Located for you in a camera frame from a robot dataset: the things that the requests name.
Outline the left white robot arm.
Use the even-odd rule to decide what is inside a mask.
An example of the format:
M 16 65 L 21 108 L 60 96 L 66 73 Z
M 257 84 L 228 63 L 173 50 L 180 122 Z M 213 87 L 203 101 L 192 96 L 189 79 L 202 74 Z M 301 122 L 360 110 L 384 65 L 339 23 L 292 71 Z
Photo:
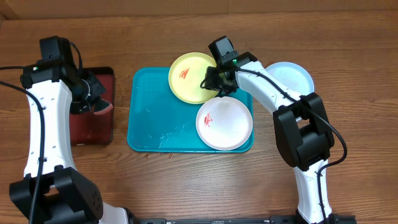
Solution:
M 101 82 L 56 60 L 24 67 L 21 84 L 30 106 L 30 148 L 24 178 L 10 184 L 14 205 L 29 223 L 136 223 L 130 210 L 103 202 L 72 156 L 70 115 L 112 108 L 101 98 Z

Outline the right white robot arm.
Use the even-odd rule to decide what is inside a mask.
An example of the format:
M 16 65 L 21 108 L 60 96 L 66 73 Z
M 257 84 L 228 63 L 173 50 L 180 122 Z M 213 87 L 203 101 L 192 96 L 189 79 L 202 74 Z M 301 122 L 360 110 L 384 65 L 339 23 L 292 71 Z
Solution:
M 272 113 L 277 149 L 294 169 L 298 190 L 297 213 L 305 223 L 335 221 L 328 202 L 326 169 L 334 138 L 341 135 L 329 123 L 322 99 L 303 95 L 267 73 L 253 54 L 212 51 L 215 67 L 208 67 L 201 87 L 228 95 L 236 89 L 252 95 Z

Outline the light blue plastic plate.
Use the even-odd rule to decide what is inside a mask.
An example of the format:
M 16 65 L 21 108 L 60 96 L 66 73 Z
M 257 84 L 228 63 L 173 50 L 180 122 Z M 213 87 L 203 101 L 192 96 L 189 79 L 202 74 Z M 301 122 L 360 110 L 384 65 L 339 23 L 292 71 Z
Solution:
M 311 75 L 306 69 L 296 63 L 273 63 L 266 68 L 266 71 L 286 87 L 303 95 L 308 95 L 315 91 L 315 85 Z

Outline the yellow-green plastic plate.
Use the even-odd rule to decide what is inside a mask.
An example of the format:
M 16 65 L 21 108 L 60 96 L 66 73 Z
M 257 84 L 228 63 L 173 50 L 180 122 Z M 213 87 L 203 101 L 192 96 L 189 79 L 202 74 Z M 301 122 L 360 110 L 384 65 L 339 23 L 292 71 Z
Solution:
M 180 100 L 190 104 L 202 104 L 214 98 L 217 91 L 200 87 L 206 69 L 215 67 L 212 57 L 200 52 L 190 52 L 176 59 L 169 70 L 169 87 Z

